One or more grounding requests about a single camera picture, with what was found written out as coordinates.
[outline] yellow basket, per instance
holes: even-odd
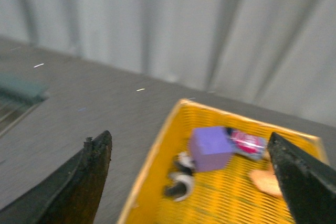
[[[118,220],[122,223],[294,223],[286,203],[260,192],[250,181],[252,169],[267,163],[234,155],[221,170],[195,174],[195,188],[184,201],[163,196],[171,184],[172,160],[187,150],[192,129],[227,126],[269,139],[277,132],[319,160],[328,163],[318,137],[252,120],[190,100],[180,100],[161,128]]]

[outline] basket rim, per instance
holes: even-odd
[[[304,133],[304,132],[295,131],[295,130],[292,130],[292,129],[289,129],[289,128],[286,128],[286,127],[282,127],[282,126],[278,126],[278,125],[275,125],[275,124],[266,123],[266,122],[262,122],[262,121],[259,121],[259,120],[251,119],[251,118],[248,118],[246,116],[242,116],[242,115],[231,113],[231,112],[228,112],[228,111],[225,111],[225,110],[217,109],[217,108],[214,108],[214,107],[211,107],[211,106],[208,106],[208,105],[204,105],[204,104],[201,104],[201,103],[198,103],[198,102],[191,101],[189,99],[185,99],[185,98],[179,99],[178,102],[173,107],[173,109],[168,114],[167,118],[165,119],[163,126],[161,127],[161,129],[160,129],[160,131],[159,131],[151,149],[149,150],[149,152],[147,154],[145,162],[143,163],[142,168],[140,169],[140,171],[138,173],[138,176],[135,179],[135,182],[132,186],[132,189],[131,189],[131,191],[130,191],[128,197],[127,197],[127,200],[126,200],[126,202],[125,202],[125,204],[122,208],[122,211],[119,215],[119,219],[117,221],[117,224],[125,223],[131,209],[134,208],[134,207],[137,207],[136,199],[138,197],[138,194],[141,190],[141,187],[142,187],[145,179],[147,178],[150,167],[152,166],[152,164],[154,162],[154,159],[159,152],[161,143],[164,139],[164,134],[167,131],[167,129],[170,126],[173,119],[175,118],[175,116],[179,113],[180,108],[182,108],[183,106],[186,106],[186,105],[191,105],[191,106],[195,106],[195,107],[198,107],[198,108],[215,111],[215,112],[220,113],[220,114],[233,115],[233,116],[235,116],[239,119],[242,119],[244,121],[257,123],[259,125],[266,126],[266,127],[273,127],[273,128],[279,129],[279,130],[284,130],[284,131],[287,131],[289,133],[293,133],[295,135],[299,135],[301,137],[304,137],[304,138],[314,142],[314,144],[317,147],[317,151],[319,153],[320,160],[322,162],[324,162],[325,164],[329,165],[329,161],[328,161],[325,149],[324,149],[323,144],[322,144],[322,139],[318,136],[310,135],[310,134],[307,134],[307,133]]]

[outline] small figurine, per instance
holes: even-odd
[[[194,189],[193,170],[194,161],[186,152],[178,155],[178,160],[174,160],[174,165],[179,172],[169,173],[169,178],[174,181],[173,185],[165,187],[164,194],[168,197],[174,197],[174,201],[186,199]]]

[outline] purple block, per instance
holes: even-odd
[[[225,167],[233,149],[222,126],[195,128],[189,140],[189,151],[195,161],[197,172]]]

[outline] white backdrop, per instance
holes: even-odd
[[[336,126],[336,0],[0,0],[0,34]]]

